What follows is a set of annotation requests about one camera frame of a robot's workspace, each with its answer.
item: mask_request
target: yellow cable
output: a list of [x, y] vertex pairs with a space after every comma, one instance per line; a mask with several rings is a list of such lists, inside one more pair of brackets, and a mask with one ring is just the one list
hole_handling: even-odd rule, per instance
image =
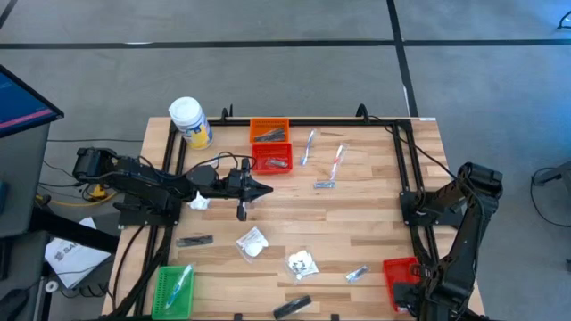
[[[97, 201], [97, 202], [90, 202], [87, 204], [84, 203], [68, 203], [68, 202], [60, 202], [60, 201], [56, 201], [56, 200], [51, 200], [50, 203], [53, 204], [57, 204], [57, 205], [61, 205], [61, 206], [68, 206], [68, 207], [89, 207], [89, 206], [95, 206], [95, 205], [99, 205], [102, 203], [105, 203], [107, 201], [109, 201], [110, 199], [112, 199], [113, 197], [115, 197], [117, 195], [117, 192], [107, 196], [106, 198], [102, 199], [101, 201]], [[36, 195], [36, 198], [39, 199], [40, 201], [43, 200], [42, 196], [40, 195]]]

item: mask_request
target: red basket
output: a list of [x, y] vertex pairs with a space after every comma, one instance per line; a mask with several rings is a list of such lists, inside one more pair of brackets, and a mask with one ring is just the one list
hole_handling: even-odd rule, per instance
[[[283, 141], [257, 142], [256, 136], [262, 136], [272, 130], [282, 129], [285, 132]], [[258, 118], [250, 119], [250, 143], [254, 144], [275, 144], [289, 142], [289, 119], [287, 118]]]
[[402, 259], [386, 259], [383, 261], [383, 271], [385, 272], [386, 287], [389, 290], [389, 298], [395, 312], [400, 312], [399, 307], [394, 303], [393, 284], [394, 283], [411, 283], [420, 282], [419, 276], [414, 276], [410, 270], [412, 266], [418, 264], [415, 257]]
[[[290, 143], [253, 144], [252, 156], [256, 158], [253, 171], [259, 174], [282, 174], [287, 173], [294, 167], [292, 157], [292, 145]], [[269, 163], [270, 159], [284, 161], [286, 168]]]

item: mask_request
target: floor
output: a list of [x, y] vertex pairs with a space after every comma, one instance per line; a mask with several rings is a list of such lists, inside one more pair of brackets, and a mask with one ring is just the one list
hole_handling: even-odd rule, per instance
[[[391, 4], [400, 29], [391, 23]], [[571, 31], [555, 29], [571, 10], [568, 1], [0, 0], [0, 10], [6, 6], [0, 63], [65, 112], [52, 139], [142, 139], [147, 119], [167, 116], [181, 95], [196, 97], [210, 116], [231, 103], [237, 116], [346, 116], [365, 103], [377, 116], [436, 117], [451, 169], [473, 161], [504, 174], [478, 270], [488, 316], [571, 317], [571, 231], [539, 218], [529, 197], [534, 171], [571, 158]], [[381, 44], [394, 32], [399, 50], [393, 43], [189, 48], [195, 41], [280, 39]], [[160, 49], [114, 45], [148, 42]], [[46, 161], [71, 170], [85, 145], [50, 143]], [[128, 155], [140, 149], [93, 145]], [[49, 168], [42, 181], [70, 182]], [[534, 192], [545, 216], [571, 224], [562, 183]], [[56, 210], [72, 219], [94, 216], [117, 233], [110, 205]], [[106, 282], [110, 268], [84, 284]], [[57, 294], [50, 319], [94, 318], [102, 305]]]

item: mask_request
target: white paper sheet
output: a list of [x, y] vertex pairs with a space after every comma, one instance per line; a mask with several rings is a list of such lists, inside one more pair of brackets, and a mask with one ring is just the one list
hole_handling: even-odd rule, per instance
[[[92, 218], [84, 218], [79, 223], [82, 226], [95, 228], [95, 222]], [[68, 289], [75, 287], [96, 266], [110, 256], [111, 254], [105, 251], [88, 248], [57, 237], [46, 246], [46, 254], [44, 255], [56, 274], [86, 270], [82, 273], [68, 273], [59, 276]]]

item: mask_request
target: orange basket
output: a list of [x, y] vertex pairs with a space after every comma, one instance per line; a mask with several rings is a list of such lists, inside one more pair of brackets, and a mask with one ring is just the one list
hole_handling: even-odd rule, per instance
[[[272, 133], [279, 140], [264, 141], [264, 137]], [[287, 118], [264, 118], [250, 120], [250, 143], [272, 144], [289, 142], [289, 119]]]
[[[292, 145], [290, 143], [253, 144], [252, 156], [256, 158], [253, 171], [258, 174], [283, 174], [294, 167]], [[284, 162], [287, 166], [280, 167], [269, 161]]]

